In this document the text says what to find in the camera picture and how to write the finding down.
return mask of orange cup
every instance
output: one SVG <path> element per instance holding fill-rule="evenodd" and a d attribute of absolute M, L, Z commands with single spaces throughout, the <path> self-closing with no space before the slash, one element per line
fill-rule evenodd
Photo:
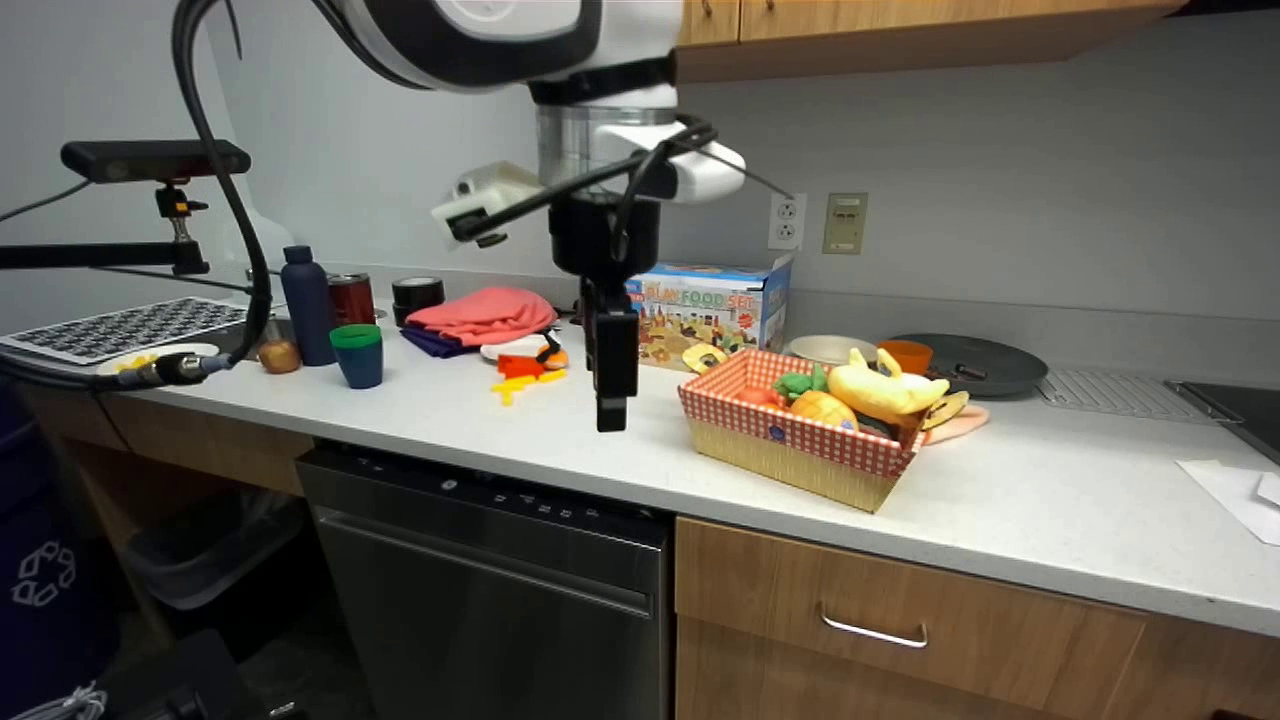
<path fill-rule="evenodd" d="M 904 370 L 929 375 L 931 346 L 914 340 L 883 340 L 880 343 Z"/>

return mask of electrical outlet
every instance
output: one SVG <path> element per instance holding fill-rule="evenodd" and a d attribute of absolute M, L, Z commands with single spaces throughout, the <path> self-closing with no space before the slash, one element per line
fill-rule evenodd
<path fill-rule="evenodd" d="M 859 255 L 869 229 L 869 191 L 827 191 L 824 255 Z"/>
<path fill-rule="evenodd" d="M 801 247 L 802 242 L 802 210 L 806 196 L 772 196 L 766 203 L 766 247 Z"/>

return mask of small bowl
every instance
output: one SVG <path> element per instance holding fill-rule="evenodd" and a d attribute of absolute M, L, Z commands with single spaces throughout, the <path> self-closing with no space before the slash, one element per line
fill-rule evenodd
<path fill-rule="evenodd" d="M 849 362 L 850 346 L 859 346 L 869 360 L 875 356 L 875 343 L 859 335 L 790 335 L 782 353 L 806 362 Z"/>

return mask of drawer handle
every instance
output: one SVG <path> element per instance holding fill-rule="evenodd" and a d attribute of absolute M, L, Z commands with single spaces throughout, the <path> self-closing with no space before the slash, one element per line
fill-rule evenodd
<path fill-rule="evenodd" d="M 891 645 L 891 649 L 909 649 L 909 651 L 924 651 L 929 649 L 924 622 L 914 622 L 914 634 L 896 634 L 896 633 L 875 633 L 875 629 L 862 629 L 862 622 L 845 622 L 845 618 L 827 616 L 824 609 L 815 609 L 815 616 L 832 633 L 845 633 L 845 634 L 859 634 L 859 641 L 875 641 L 875 645 Z"/>

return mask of blue bottle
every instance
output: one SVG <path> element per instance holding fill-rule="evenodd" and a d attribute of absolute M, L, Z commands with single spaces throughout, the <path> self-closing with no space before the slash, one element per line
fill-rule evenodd
<path fill-rule="evenodd" d="M 281 283 L 283 283 L 283 303 L 286 303 L 286 319 L 292 319 L 292 343 L 296 343 L 302 362 L 333 362 L 333 346 L 329 346 L 329 329 L 333 329 L 329 276 L 312 259 L 308 242 L 286 242 L 283 259 L 286 264 L 281 269 Z"/>

